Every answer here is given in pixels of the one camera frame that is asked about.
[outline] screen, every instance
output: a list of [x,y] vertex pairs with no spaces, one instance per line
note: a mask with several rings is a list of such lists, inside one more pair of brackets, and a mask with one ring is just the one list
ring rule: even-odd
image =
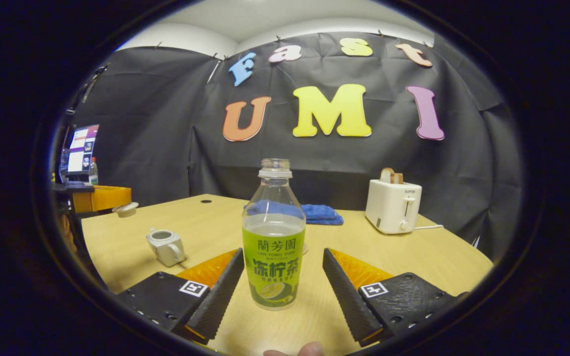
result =
[[74,131],[67,164],[68,172],[89,171],[98,127],[99,125],[85,126]]

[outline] orange box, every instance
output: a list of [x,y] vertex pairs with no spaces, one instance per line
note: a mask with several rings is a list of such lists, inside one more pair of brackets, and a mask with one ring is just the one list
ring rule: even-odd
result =
[[94,185],[94,189],[94,192],[72,194],[74,209],[77,213],[97,212],[131,203],[131,188]]

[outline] ceiling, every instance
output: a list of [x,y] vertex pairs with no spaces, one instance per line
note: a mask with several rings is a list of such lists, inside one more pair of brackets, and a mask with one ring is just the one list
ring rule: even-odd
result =
[[277,27],[342,17],[384,21],[430,33],[386,5],[371,0],[204,0],[160,22],[199,26],[241,43]]

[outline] blue towel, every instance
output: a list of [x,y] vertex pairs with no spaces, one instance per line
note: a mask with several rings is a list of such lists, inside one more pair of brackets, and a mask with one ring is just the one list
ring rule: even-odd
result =
[[[267,210],[271,213],[285,214],[301,218],[301,212],[297,207],[292,205],[277,203],[270,200],[259,200],[247,209],[247,213],[251,216],[256,214],[264,214]],[[303,212],[307,217],[307,223],[316,225],[342,225],[344,220],[335,210],[327,205],[302,205]]]

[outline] foam letter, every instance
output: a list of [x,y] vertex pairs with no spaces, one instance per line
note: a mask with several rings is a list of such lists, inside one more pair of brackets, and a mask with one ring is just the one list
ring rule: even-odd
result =
[[285,47],[277,48],[274,50],[269,58],[272,63],[278,63],[282,61],[295,61],[303,55],[300,54],[301,47],[299,45],[286,45]]
[[318,129],[312,124],[315,117],[325,135],[333,130],[341,115],[336,131],[341,136],[370,136],[371,127],[366,124],[362,95],[366,88],[360,84],[344,84],[337,88],[329,102],[317,87],[302,87],[294,90],[299,99],[298,126],[292,133],[296,137],[314,136]]
[[439,128],[437,113],[434,112],[434,103],[432,102],[434,92],[422,87],[406,87],[406,90],[413,95],[417,104],[419,113],[417,135],[423,139],[442,140],[445,134]]
[[233,64],[228,72],[232,72],[235,76],[235,86],[239,86],[239,84],[243,83],[250,75],[252,75],[252,69],[254,67],[254,61],[252,58],[255,58],[256,53],[250,52],[246,54],[242,59],[240,59],[237,63]]
[[254,99],[250,103],[254,106],[252,121],[247,128],[239,128],[239,116],[241,109],[246,106],[245,101],[238,101],[226,106],[226,119],[224,120],[224,137],[227,140],[248,140],[254,137],[263,126],[263,115],[265,115],[265,105],[271,101],[271,97],[262,96]]
[[371,56],[373,50],[368,44],[367,41],[359,38],[343,38],[340,40],[342,52],[347,56]]
[[421,52],[421,49],[413,48],[407,43],[402,43],[400,45],[397,44],[395,45],[395,47],[399,48],[400,50],[403,50],[404,53],[408,56],[408,58],[410,58],[413,62],[417,63],[418,65],[423,65],[424,67],[432,67],[431,61],[421,58],[420,54],[423,54],[423,52]]

